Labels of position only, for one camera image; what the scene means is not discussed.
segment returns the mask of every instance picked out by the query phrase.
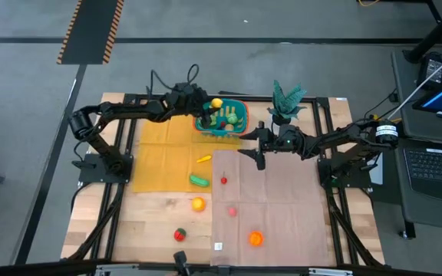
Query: teal basket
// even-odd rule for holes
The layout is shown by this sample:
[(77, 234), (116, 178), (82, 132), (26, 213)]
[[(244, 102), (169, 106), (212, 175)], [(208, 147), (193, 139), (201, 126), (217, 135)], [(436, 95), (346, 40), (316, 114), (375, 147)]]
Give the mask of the teal basket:
[[(194, 128), (200, 131), (202, 134), (210, 134), (214, 136), (239, 136), (245, 133), (246, 126), (249, 125), (249, 108), (241, 100), (221, 99), (223, 105), (221, 109), (216, 111), (213, 115), (216, 117), (216, 125), (209, 128), (203, 128), (200, 125), (200, 120), (194, 118)], [(209, 108), (210, 103), (205, 103), (204, 108)], [(226, 111), (228, 113), (235, 113), (238, 117), (238, 122), (233, 124), (233, 130), (218, 130), (221, 127), (221, 123), (228, 123), (226, 119)]]

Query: wooden tabletop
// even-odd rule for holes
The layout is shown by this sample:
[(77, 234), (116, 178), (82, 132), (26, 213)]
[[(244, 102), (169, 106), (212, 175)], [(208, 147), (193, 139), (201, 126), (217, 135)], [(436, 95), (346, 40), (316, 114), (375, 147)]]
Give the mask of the wooden tabletop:
[[(105, 93), (102, 102), (120, 103), (124, 99), (123, 93)], [(351, 122), (351, 113), (345, 98), (329, 98), (331, 119), (334, 127), (344, 127)], [(249, 130), (256, 127), (262, 120), (267, 122), (269, 113), (267, 107), (272, 103), (247, 102), (250, 112)], [(316, 135), (315, 121), (311, 104), (302, 103), (307, 107), (299, 112), (299, 120), (292, 123), (298, 125), (304, 133)], [(325, 113), (319, 109), (323, 133), (326, 133)], [(126, 121), (124, 133), (128, 133), (130, 121)], [(138, 150), (138, 141), (143, 121), (137, 122), (132, 153)], [(102, 131), (102, 137), (109, 143), (114, 143), (118, 121), (113, 121)], [(120, 148), (125, 148), (127, 135), (123, 135)], [(256, 141), (244, 141), (243, 148), (256, 148)], [(351, 144), (340, 146), (339, 151), (345, 151)], [(97, 223), (101, 199), (104, 192), (103, 183), (92, 183), (83, 189), (76, 197), (74, 210), (68, 226), (68, 233), (64, 240), (61, 257), (72, 255), (79, 245), (86, 239)], [(374, 221), (373, 208), (369, 198), (359, 189), (347, 188), (349, 212), (352, 227), (364, 246), (380, 262), (384, 262), (383, 252), (378, 237), (378, 230)], [(206, 210), (198, 213), (190, 208), (190, 201), (202, 196), (206, 199)], [(321, 200), (324, 205), (328, 251), (331, 261), (335, 262), (332, 231), (328, 216), (325, 192), (321, 190)], [(191, 192), (145, 192), (133, 193), (131, 185), (127, 185), (120, 211), (117, 235), (114, 246), (114, 261), (152, 261), (173, 262), (173, 253), (184, 250), (189, 263), (209, 264), (211, 249), (211, 195)], [(185, 228), (189, 238), (183, 242), (173, 239), (173, 232), (177, 228)], [(350, 263), (345, 233), (339, 228), (344, 260)], [(99, 257), (104, 256), (108, 227), (102, 235)]]

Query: concrete floor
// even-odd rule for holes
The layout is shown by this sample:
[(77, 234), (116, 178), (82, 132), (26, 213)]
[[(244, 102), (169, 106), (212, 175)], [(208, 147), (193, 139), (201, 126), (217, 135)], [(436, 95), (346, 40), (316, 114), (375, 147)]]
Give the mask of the concrete floor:
[[(0, 0), (0, 36), (61, 37), (75, 0)], [(442, 12), (442, 1), (436, 1)], [(118, 37), (420, 38), (435, 26), (426, 5), (354, 0), (126, 1)], [(56, 65), (59, 44), (0, 44), (0, 265), (12, 253), (51, 148), (78, 66)], [(108, 65), (88, 66), (76, 107), (103, 92), (141, 93), (149, 70), (182, 81), (192, 63), (196, 82), (211, 93), (272, 93), (298, 82), (309, 96), (347, 97), (353, 118), (394, 89), (390, 53), (383, 45), (116, 44)], [(384, 103), (378, 113), (390, 109)], [(68, 226), (78, 170), (68, 132), (28, 261), (56, 261)], [(85, 146), (80, 148), (84, 153)], [(417, 226), (404, 241), (400, 207), (376, 204), (387, 264), (442, 273), (442, 228)]]

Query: artificial plant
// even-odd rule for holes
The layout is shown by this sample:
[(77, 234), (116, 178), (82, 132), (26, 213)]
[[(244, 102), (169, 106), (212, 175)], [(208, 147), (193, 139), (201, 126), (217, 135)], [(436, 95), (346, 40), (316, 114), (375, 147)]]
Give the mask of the artificial plant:
[(302, 90), (301, 84), (298, 84), (287, 95), (284, 95), (279, 82), (274, 80), (274, 94), (272, 96), (274, 108), (267, 108), (269, 113), (272, 114), (272, 121), (277, 125), (281, 125), (290, 123), (293, 117), (298, 118), (298, 112), (305, 108), (298, 106), (305, 94), (306, 90)]

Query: orange fruit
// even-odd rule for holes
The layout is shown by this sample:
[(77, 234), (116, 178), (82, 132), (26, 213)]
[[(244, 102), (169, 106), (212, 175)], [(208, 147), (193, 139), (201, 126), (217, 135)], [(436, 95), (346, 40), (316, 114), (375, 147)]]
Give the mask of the orange fruit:
[(259, 231), (250, 233), (249, 242), (252, 246), (260, 246), (264, 242), (264, 236)]
[(201, 212), (204, 211), (205, 208), (206, 208), (206, 201), (203, 198), (198, 196), (192, 199), (192, 210)]

